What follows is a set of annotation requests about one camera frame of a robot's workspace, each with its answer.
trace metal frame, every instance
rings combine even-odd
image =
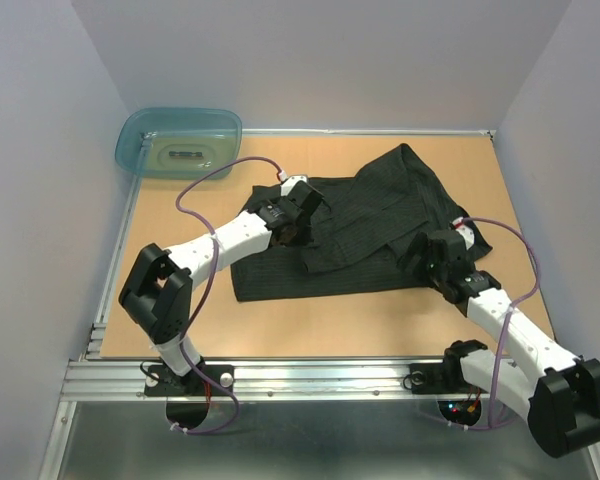
[[[245,135],[454,135],[487,136],[490,130],[338,130],[338,129],[244,129]],[[102,361],[100,346],[113,290],[118,279],[133,218],[141,179],[134,177],[124,210],[105,288],[93,322],[90,341],[81,360],[70,362],[60,395],[60,402],[40,472],[41,480],[58,478],[70,438],[71,425],[78,402],[164,402],[164,398],[144,396],[145,377],[140,361]],[[230,363],[235,367],[234,392],[241,401],[347,401],[401,400],[426,398],[412,395],[402,385],[412,362],[439,362],[440,357],[368,357],[328,359],[207,359],[209,364]],[[464,398],[464,395],[437,397]],[[170,398],[171,401],[196,401],[202,398]],[[216,398],[214,401],[230,401]],[[600,479],[600,443],[589,448],[594,468]]]

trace plastic container lid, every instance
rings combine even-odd
[[[226,110],[146,108],[122,127],[116,162],[143,177],[194,179],[235,160],[241,138],[240,118]]]

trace black bracket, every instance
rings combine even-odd
[[[271,246],[305,245],[311,238],[311,216],[322,199],[320,192],[301,181],[287,196],[265,200],[248,211],[262,218],[271,230]]]
[[[233,378],[233,365],[207,365],[204,361],[198,364],[206,376],[214,382],[220,383],[220,376],[228,373]],[[205,389],[204,382],[194,372],[190,371],[184,377],[179,377],[174,374],[169,367],[164,364],[150,365],[147,371],[154,377],[160,380],[153,386],[145,383],[145,397],[204,397]],[[233,391],[233,385],[226,387],[227,390]],[[211,387],[212,397],[226,396],[222,390]]]
[[[558,458],[600,442],[600,362],[547,370],[529,403],[529,430],[548,455]]]
[[[465,316],[469,298],[501,287],[488,272],[476,270],[464,237],[455,230],[418,233],[398,261],[398,268],[438,290]]]
[[[487,346],[478,340],[454,342],[445,349],[442,362],[410,364],[404,386],[416,395],[469,393],[471,385],[462,376],[460,359],[476,350],[486,349]]]
[[[140,250],[124,282],[120,305],[156,345],[179,335],[189,320],[190,275],[169,258],[168,250],[152,243]]]
[[[206,365],[202,361],[198,368],[216,383],[220,383],[220,377],[225,373],[229,373],[234,378],[233,365]],[[147,372],[152,377],[157,377],[159,381],[153,386],[145,383],[144,395],[146,397],[205,397],[204,382],[193,371],[184,377],[179,377],[166,365],[156,364],[149,366]],[[233,392],[233,385],[226,389]],[[227,396],[225,392],[211,386],[211,401],[214,397],[225,396]],[[209,403],[207,402],[167,402],[166,404],[166,415],[169,421],[177,423],[183,428],[196,428],[207,418],[208,413]]]

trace screw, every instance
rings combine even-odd
[[[409,375],[407,375],[407,378],[409,378],[411,385],[415,385],[416,387],[419,387],[420,385],[424,385],[424,382],[426,380],[426,377],[424,376],[424,374],[422,372],[418,372],[418,371],[411,372]]]
[[[220,385],[222,385],[224,388],[233,385],[233,377],[229,372],[224,372],[222,375],[220,375]]]

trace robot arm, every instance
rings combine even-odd
[[[322,195],[306,180],[304,176],[289,177],[280,186],[277,201],[245,210],[216,230],[216,271],[270,246],[288,245],[306,233],[310,217],[322,201]],[[188,375],[191,367],[180,343],[194,364],[202,358],[182,333],[189,327],[192,292],[209,277],[213,250],[210,234],[164,250],[148,245],[138,254],[119,297],[167,367],[185,381],[196,379]]]
[[[450,229],[421,233],[401,260],[403,269],[440,291],[467,318],[498,339],[511,300],[490,274],[477,271],[467,249],[472,236]],[[514,309],[501,361],[497,399],[523,418],[534,439],[559,457],[600,441],[600,362],[583,360]],[[447,393],[470,385],[491,390],[495,355],[476,341],[455,342],[441,364],[412,365],[413,393]]]

